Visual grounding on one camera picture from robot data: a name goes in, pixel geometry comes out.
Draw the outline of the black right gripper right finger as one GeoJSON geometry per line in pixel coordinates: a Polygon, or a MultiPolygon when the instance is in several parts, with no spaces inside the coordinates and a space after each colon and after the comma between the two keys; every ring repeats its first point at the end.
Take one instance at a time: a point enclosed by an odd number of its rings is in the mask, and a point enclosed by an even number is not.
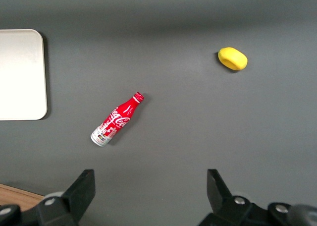
{"type": "Polygon", "coordinates": [[[268,226],[267,211],[247,198],[233,195],[216,169],[207,172],[207,196],[212,213],[201,226],[268,226]]]}

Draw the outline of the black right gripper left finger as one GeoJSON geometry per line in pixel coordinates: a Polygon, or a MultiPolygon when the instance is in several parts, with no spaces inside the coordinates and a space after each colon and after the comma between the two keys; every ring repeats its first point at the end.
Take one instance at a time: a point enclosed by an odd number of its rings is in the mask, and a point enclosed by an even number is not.
{"type": "Polygon", "coordinates": [[[95,172],[84,170],[60,196],[45,197],[36,207],[40,226],[77,226],[96,193],[95,172]]]}

